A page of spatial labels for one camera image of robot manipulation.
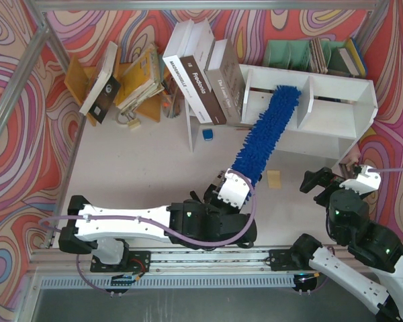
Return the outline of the blue microfiber duster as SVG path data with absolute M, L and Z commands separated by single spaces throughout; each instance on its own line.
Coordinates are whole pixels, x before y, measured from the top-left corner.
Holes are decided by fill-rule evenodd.
M 252 185 L 259 182 L 267 161 L 299 104 L 300 95 L 301 91 L 296 87 L 278 86 L 268 108 L 259 114 L 245 137 L 231 169 L 248 178 Z

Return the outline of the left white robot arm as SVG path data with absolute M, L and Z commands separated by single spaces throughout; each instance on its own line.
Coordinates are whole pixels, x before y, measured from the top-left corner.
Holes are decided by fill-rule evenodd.
M 226 180 L 221 187 L 211 184 L 202 199 L 191 191 L 188 200 L 151 209 L 106 209 L 75 195 L 58 246 L 69 254 L 92 254 L 109 266 L 127 260 L 126 240 L 134 238 L 192 250 L 227 245 L 250 248 L 257 238 L 257 226 L 251 215 L 241 211 L 250 193 L 246 182 Z

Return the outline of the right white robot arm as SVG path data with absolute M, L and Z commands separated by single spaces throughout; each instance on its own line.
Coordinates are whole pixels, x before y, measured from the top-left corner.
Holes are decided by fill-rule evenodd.
M 324 167 L 306 171 L 300 191 L 324 190 L 314 197 L 326 209 L 329 236 L 337 245 L 369 268 L 374 282 L 333 255 L 313 236 L 302 234 L 290 248 L 298 268 L 309 266 L 324 274 L 365 305 L 377 321 L 403 321 L 403 243 L 397 234 L 369 217 L 365 197 L 381 184 L 378 169 L 356 166 L 351 178 L 337 176 Z

